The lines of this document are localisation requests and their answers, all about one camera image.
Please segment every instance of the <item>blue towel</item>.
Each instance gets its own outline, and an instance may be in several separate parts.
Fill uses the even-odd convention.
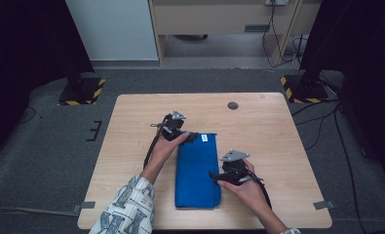
[[[219,174],[216,134],[198,134],[177,149],[174,204],[177,208],[213,209],[220,203],[220,187],[208,172]]]

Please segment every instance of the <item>person's arm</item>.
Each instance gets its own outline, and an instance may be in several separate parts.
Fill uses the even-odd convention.
[[[90,233],[151,233],[155,219],[153,184],[165,162],[188,135],[183,134],[172,141],[160,136],[152,150],[149,163],[140,175],[132,177],[129,183],[119,190]]]
[[[244,162],[255,173],[253,165],[246,159]],[[218,184],[237,196],[258,217],[269,234],[286,233],[289,230],[268,206],[261,188],[253,180],[247,180],[240,186],[222,180]],[[297,229],[290,231],[288,233],[300,233]]]

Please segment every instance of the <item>gray carpet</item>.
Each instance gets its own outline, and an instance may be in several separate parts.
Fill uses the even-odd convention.
[[[0,152],[0,208],[72,213],[73,206],[84,201],[114,102],[120,94],[283,93],[279,78],[296,73],[283,69],[98,70],[96,74],[104,77],[106,83],[97,103],[77,106],[58,105],[65,79],[40,87],[31,94],[32,108],[25,110]],[[305,105],[289,103],[289,109],[293,113]],[[335,106],[336,102],[314,105],[295,115],[294,121],[300,123],[326,115]],[[367,232],[385,229],[383,169],[376,159],[362,156],[345,116],[337,112],[337,119],[351,160],[364,227]],[[96,141],[87,141],[94,136],[94,121],[102,121],[100,131]],[[297,128],[308,147],[317,138],[320,121]],[[336,208],[330,210],[331,228],[302,232],[362,233],[346,157],[332,115],[323,122],[319,141],[307,150],[307,155],[325,199],[332,200]],[[88,233],[77,227],[77,219],[65,215],[0,213],[0,233]]]

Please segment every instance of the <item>yellow and black tape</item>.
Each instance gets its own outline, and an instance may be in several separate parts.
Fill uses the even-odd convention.
[[[287,99],[289,103],[318,103],[323,101],[328,101],[327,98],[296,98],[293,96],[293,92],[289,87],[289,83],[286,77],[281,77],[281,84],[284,87],[284,91],[286,92]]]
[[[94,104],[96,103],[98,97],[100,96],[101,90],[103,89],[103,85],[105,82],[106,82],[106,79],[99,79],[96,90],[93,93],[93,97],[91,99],[86,99],[86,100],[70,99],[70,100],[59,101],[58,104],[60,105]]]

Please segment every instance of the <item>patterned shirt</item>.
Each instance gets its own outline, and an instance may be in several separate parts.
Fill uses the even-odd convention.
[[[120,189],[104,210],[90,234],[152,233],[155,210],[153,184],[135,175]]]

